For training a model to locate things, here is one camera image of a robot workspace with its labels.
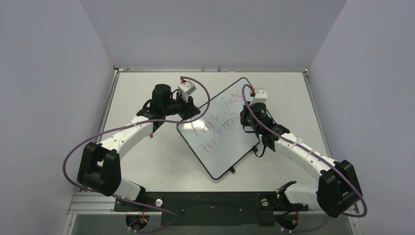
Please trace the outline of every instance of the white wall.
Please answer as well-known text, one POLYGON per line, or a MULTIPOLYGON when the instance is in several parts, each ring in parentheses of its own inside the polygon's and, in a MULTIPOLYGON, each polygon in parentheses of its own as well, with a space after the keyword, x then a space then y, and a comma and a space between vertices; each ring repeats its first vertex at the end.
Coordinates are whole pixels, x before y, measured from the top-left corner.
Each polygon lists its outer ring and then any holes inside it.
POLYGON ((346 0, 80 0, 116 67, 308 68, 346 0))
POLYGON ((348 0, 310 68, 334 158, 356 167, 365 234, 414 234, 415 1, 348 0))
POLYGON ((0 1, 0 234, 61 232, 62 161, 97 132, 113 74, 77 0, 0 1))

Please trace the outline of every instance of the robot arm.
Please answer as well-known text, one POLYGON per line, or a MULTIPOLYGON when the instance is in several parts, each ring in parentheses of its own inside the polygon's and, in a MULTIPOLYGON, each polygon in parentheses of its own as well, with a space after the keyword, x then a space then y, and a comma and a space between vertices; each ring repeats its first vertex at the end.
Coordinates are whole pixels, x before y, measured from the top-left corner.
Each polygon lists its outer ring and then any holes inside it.
POLYGON ((128 125, 132 127, 120 131, 100 143, 90 142, 83 151, 77 180, 85 187, 94 189, 105 196, 115 195, 133 201, 140 201, 145 188, 121 177, 120 162, 125 154, 146 136, 154 133, 162 121, 135 123, 147 120, 164 120, 169 115, 180 115, 183 119, 200 113, 190 96, 196 87, 190 81, 178 85, 176 99, 170 86, 155 86, 151 100, 147 101, 128 125))
POLYGON ((267 94, 263 89, 255 89, 251 95, 254 96, 254 98, 249 103, 249 106, 255 116, 275 133, 293 143, 288 143, 265 130, 251 116, 246 106, 244 106, 244 109, 241 112, 241 124, 244 127, 250 126, 253 129, 258 139, 263 143, 264 148, 268 147, 272 151, 286 156, 318 182, 318 187, 316 187, 291 181, 278 189, 278 200, 287 204, 319 206, 326 214, 334 218, 338 217, 355 204, 359 198, 353 190, 339 175, 333 172, 328 165, 314 157, 311 153, 317 154, 333 167, 337 168, 361 193, 362 191, 353 165, 346 160, 339 163, 334 159, 324 156, 308 145, 302 143, 302 139, 297 138, 290 130, 277 124, 268 116, 265 105, 267 94), (303 148, 300 148, 298 144, 301 144, 311 151, 305 151, 303 148))

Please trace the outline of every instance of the wire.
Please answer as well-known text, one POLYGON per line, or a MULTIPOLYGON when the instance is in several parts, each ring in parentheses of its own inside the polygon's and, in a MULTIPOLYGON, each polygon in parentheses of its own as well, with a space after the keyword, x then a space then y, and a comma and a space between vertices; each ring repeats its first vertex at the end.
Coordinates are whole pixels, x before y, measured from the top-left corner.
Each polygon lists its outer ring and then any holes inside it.
POLYGON ((245 133, 247 133, 247 134, 250 134, 250 133, 255 133, 255 131, 246 131, 246 130, 245 130, 245 126, 244 126, 244 127, 242 127, 242 129, 243 129, 243 130, 244 130, 244 132, 245 132, 245 133))
POLYGON ((322 224, 320 224, 319 226, 317 226, 317 227, 315 227, 315 228, 312 228, 312 229, 301 229, 301 230, 288 230, 288 229, 286 229, 286 228, 284 228, 284 227, 282 227, 279 223, 278 223, 278 221, 277 221, 277 224, 278 224, 278 226, 280 227, 280 228, 282 228, 284 231, 286 231, 286 232, 290 232, 290 233, 306 233, 306 232, 312 232, 312 231, 315 231, 315 230, 319 230, 319 229, 321 229, 322 227, 324 227, 329 221, 330 221, 330 219, 331 219, 331 217, 330 216, 327 216, 327 219, 325 219, 325 221, 322 223, 322 224))
POLYGON ((172 94, 174 94, 174 92, 180 92, 180 95, 182 94, 182 91, 180 91, 180 89, 175 89, 172 94))
POLYGON ((295 208, 294 210, 287 211, 286 213, 281 214, 281 215, 277 215, 277 217, 278 217, 278 219, 279 219, 279 220, 287 220, 287 219, 284 219, 283 217, 284 217, 284 216, 286 216, 286 215, 288 215, 289 213, 293 213, 293 212, 295 212, 295 211, 299 211, 301 207, 302 207, 302 205, 300 204, 300 205, 299 205, 297 208, 295 208))
MULTIPOLYGON (((194 121, 196 121, 196 120, 199 120, 201 117, 203 117, 203 115, 205 115, 205 114, 206 114, 206 112, 208 111, 209 106, 210 106, 210 95, 209 95, 209 92, 208 92, 207 88, 206 88, 206 87, 205 87, 202 83, 200 83, 199 81, 197 81, 197 80, 196 80, 196 79, 194 79, 194 78, 191 78, 191 77, 183 77, 183 76, 181 76, 181 77, 180 77, 180 79, 181 79, 182 81, 184 81, 184 79, 188 79, 188 80, 194 81, 194 82, 196 82, 197 84, 199 84, 199 85, 203 88, 203 90, 205 90, 205 92, 206 92, 206 96, 207 96, 207 105, 206 105, 206 109, 203 111, 203 113, 202 113, 202 114, 200 114, 197 118, 192 119, 192 120, 188 120, 188 121, 172 121, 172 120, 164 120, 164 119, 153 119, 153 120, 140 121, 140 122, 137 122, 137 123, 134 123, 134 124, 131 124, 131 125, 122 126, 122 127, 114 128, 114 129, 111 129, 111 130, 103 131, 103 132, 98 133, 98 134, 96 134, 96 135, 93 135, 93 136, 91 136, 91 137, 89 137, 89 138, 86 138, 85 140, 83 140, 82 142, 80 142, 79 144, 77 144, 77 145, 76 145, 73 149, 71 149, 71 150, 69 151, 69 153, 65 156, 64 162, 63 162, 63 164, 62 164, 62 172, 63 172, 63 174, 64 174, 65 179, 66 179, 69 183, 71 183, 72 185, 74 185, 74 186, 76 186, 76 187, 80 188, 81 190, 84 190, 84 191, 91 191, 91 192, 97 192, 97 191, 95 191, 95 190, 93 190, 93 189, 91 189, 91 188, 87 188, 87 187, 84 187, 84 186, 82 186, 82 185, 79 185, 79 184, 75 183, 73 180, 71 180, 71 179, 69 178, 68 173, 67 173, 67 171, 66 171, 66 164, 67 164, 67 162, 68 162, 69 157, 72 155, 72 153, 74 153, 74 151, 75 151, 76 149, 78 149, 80 146, 84 145, 86 142, 88 142, 88 141, 90 141, 90 140, 92 140, 92 139, 95 139, 95 138, 97 138, 97 137, 99 137, 99 136, 102 136, 102 135, 105 135, 105 134, 107 134, 107 133, 111 133, 111 132, 114 132, 114 131, 119 131, 119 130, 128 129, 128 128, 134 127, 135 125, 141 125, 141 124, 150 123, 150 122, 169 122, 169 123, 183 123, 183 124, 186 124, 186 123, 191 123, 191 122, 194 122, 194 121)), ((131 201, 131 200, 128 200, 128 199, 122 199, 122 198, 121 198, 121 200, 123 200, 123 201, 125 201, 125 202, 128 202, 128 203, 131 203, 131 204, 135 204, 135 205, 142 206, 142 207, 152 208, 152 209, 159 210, 159 211, 162 211, 162 212, 166 212, 166 213, 169 213, 169 214, 172 214, 172 215, 176 216, 176 219, 175 219, 175 220, 173 220, 173 221, 171 221, 171 222, 169 222, 169 223, 167 223, 167 224, 165 224, 165 225, 163 225, 163 226, 161 226, 161 227, 158 227, 158 228, 153 229, 153 230, 150 230, 150 231, 145 231, 145 232, 142 232, 142 231, 137 231, 137 233, 151 233, 151 232, 155 232, 155 231, 158 231, 158 230, 164 229, 164 228, 166 228, 166 227, 168 227, 168 226, 170 226, 170 225, 174 224, 174 223, 178 220, 178 217, 179 217, 176 213, 174 213, 174 212, 172 212, 172 211, 169 211, 169 210, 166 210, 166 209, 163 209, 163 208, 159 208, 159 207, 150 206, 150 205, 147 205, 147 204, 144 204, 144 203, 140 203, 140 202, 136 202, 136 201, 131 201)), ((132 224, 134 224, 135 222, 138 222, 138 220, 131 222, 131 223, 130 223, 130 227, 131 227, 131 225, 132 225, 132 224)))
MULTIPOLYGON (((254 114, 254 112, 252 111, 252 109, 249 107, 249 104, 246 100, 245 97, 245 93, 244 90, 245 88, 248 87, 252 90, 252 87, 248 84, 245 84, 242 87, 242 98, 244 99, 244 103, 245 106, 247 107, 249 113, 251 114, 251 116, 255 119, 255 121, 261 125, 265 130, 269 131, 271 134, 273 134, 274 136, 282 139, 283 141, 286 141, 288 143, 294 144, 293 141, 282 137, 281 135, 275 133, 273 130, 271 130, 269 127, 267 127, 266 125, 264 125, 254 114)), ((362 214, 349 214, 349 213, 343 213, 346 216, 349 217, 355 217, 355 218, 362 218, 365 217, 368 214, 368 206, 366 205, 366 201, 363 199, 363 196, 360 194, 360 192, 356 189, 356 187, 338 170, 336 169, 334 166, 332 166, 328 161, 326 161, 324 158, 320 157, 319 155, 315 154, 314 152, 310 152, 309 149, 307 149, 306 147, 302 146, 301 144, 297 144, 297 147, 300 147, 302 150, 304 150, 307 153, 310 153, 311 155, 313 155, 313 157, 317 158, 318 160, 322 161, 324 164, 326 164, 327 166, 329 166, 334 172, 336 172, 344 181, 345 183, 353 190, 353 192, 357 195, 357 197, 359 198, 359 200, 362 202, 363 204, 363 213, 362 214)))
POLYGON ((258 156, 258 155, 256 154, 256 152, 254 152, 255 156, 257 156, 257 157, 259 157, 259 158, 263 157, 263 156, 264 156, 264 153, 265 153, 265 149, 266 149, 266 148, 267 148, 267 147, 266 147, 265 145, 263 145, 261 155, 259 155, 259 156, 258 156))
POLYGON ((142 218, 142 220, 144 220, 144 222, 145 223, 148 223, 148 221, 145 219, 145 217, 144 217, 144 213, 146 212, 146 211, 148 211, 148 207, 146 207, 144 210, 143 210, 143 213, 141 214, 141 218, 142 218))
POLYGON ((296 216, 294 216, 293 220, 295 220, 298 217, 299 213, 300 213, 300 210, 297 210, 296 216))

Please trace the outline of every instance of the whiteboard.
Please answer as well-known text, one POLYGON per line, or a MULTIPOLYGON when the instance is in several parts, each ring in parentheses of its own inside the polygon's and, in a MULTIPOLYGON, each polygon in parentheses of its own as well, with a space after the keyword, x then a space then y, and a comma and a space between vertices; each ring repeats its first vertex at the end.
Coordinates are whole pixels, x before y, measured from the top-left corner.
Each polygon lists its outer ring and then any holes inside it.
MULTIPOLYGON (((213 179, 219 179, 258 144, 255 134, 245 133, 240 124, 245 84, 250 84, 246 78, 238 79, 211 99, 208 111, 199 120, 177 124, 184 141, 213 179)), ((245 89, 245 97, 252 100, 249 89, 245 89)), ((201 112, 205 109, 206 104, 200 107, 201 112)))

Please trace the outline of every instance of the zip tie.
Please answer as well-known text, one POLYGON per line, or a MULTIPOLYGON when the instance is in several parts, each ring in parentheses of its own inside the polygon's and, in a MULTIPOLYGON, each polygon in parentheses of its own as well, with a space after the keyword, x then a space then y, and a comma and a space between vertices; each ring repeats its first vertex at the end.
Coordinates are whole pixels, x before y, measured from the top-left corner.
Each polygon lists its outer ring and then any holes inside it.
POLYGON ((291 145, 290 150, 293 150, 293 148, 294 148, 297 144, 299 144, 299 143, 302 143, 302 139, 298 139, 296 142, 294 142, 294 143, 291 145))
POLYGON ((133 123, 133 125, 137 128, 137 130, 140 130, 140 128, 135 123, 133 123))
POLYGON ((310 149, 310 152, 308 152, 307 155, 305 156, 305 158, 304 158, 304 169, 307 169, 307 165, 306 165, 308 163, 307 158, 310 157, 310 155, 313 152, 314 152, 314 149, 310 149))
POLYGON ((304 160, 306 160, 308 157, 310 157, 310 155, 312 153, 314 153, 314 152, 315 152, 314 149, 310 149, 310 152, 307 153, 307 155, 305 156, 304 160))

